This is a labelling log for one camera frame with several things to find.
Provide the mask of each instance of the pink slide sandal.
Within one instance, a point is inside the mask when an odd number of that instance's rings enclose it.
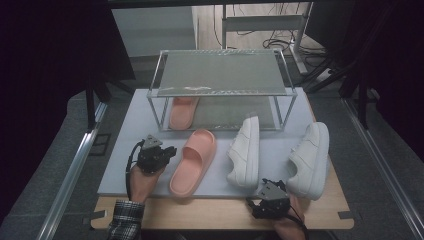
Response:
[[[216,152],[215,136],[206,129],[193,132],[182,149],[182,158],[169,183],[177,197],[189,197],[196,191]]]
[[[184,130],[193,122],[194,110],[196,109],[198,97],[176,97],[172,101],[169,127],[175,130]]]

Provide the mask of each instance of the shoe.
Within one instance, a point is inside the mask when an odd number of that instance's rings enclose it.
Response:
[[[174,130],[188,129],[193,123],[193,116],[198,102],[198,97],[174,98],[169,118],[169,127]]]
[[[287,190],[298,197],[318,200],[324,191],[328,175],[329,135],[321,122],[311,123],[306,135],[289,156],[295,174],[286,183]]]
[[[259,119],[250,115],[243,121],[227,151],[234,169],[227,181],[234,186],[256,189],[259,185]]]
[[[216,139],[206,129],[194,131],[182,149],[182,159],[169,183],[171,193],[190,197],[199,186],[216,153]]]

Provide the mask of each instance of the plaid sleeve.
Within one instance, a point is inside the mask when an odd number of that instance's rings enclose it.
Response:
[[[141,203],[117,200],[113,220],[108,228],[108,240],[133,240],[139,236],[144,205]]]

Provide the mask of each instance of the aluminum rail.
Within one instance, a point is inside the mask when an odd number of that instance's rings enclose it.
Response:
[[[368,130],[364,129],[359,119],[356,117],[356,109],[355,106],[353,106],[353,103],[346,99],[342,99],[342,103],[348,110],[356,130],[358,131],[362,141],[370,152],[378,171],[380,172],[383,180],[385,181],[387,188],[392,194],[393,199],[397,203],[406,222],[411,228],[412,233],[414,234],[416,239],[423,240],[424,224],[418,210],[415,208],[411,199],[403,190],[403,187],[397,180],[385,157],[383,156],[377,144],[375,143],[371,133]]]
[[[59,192],[57,193],[56,198],[52,204],[52,207],[50,208],[50,211],[44,220],[40,232],[38,233],[36,238],[37,240],[53,239],[60,220],[62,219],[63,213],[65,212],[66,206],[68,205],[75,184],[78,181],[81,170],[84,167],[85,160],[87,159],[88,153],[90,152],[91,146],[93,145],[94,139],[96,138],[101,120],[103,119],[106,109],[107,105],[104,103],[100,103],[97,107],[96,124],[91,132],[88,132],[84,135],[77,153],[72,160],[71,166],[69,167],[68,173],[66,174]]]

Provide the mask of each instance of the glass shelf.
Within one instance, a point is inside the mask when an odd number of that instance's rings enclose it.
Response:
[[[251,112],[262,130],[284,129],[296,96],[281,49],[164,50],[147,93],[160,130],[172,130],[174,97],[200,97],[190,129],[239,129]],[[283,109],[281,97],[291,98]]]

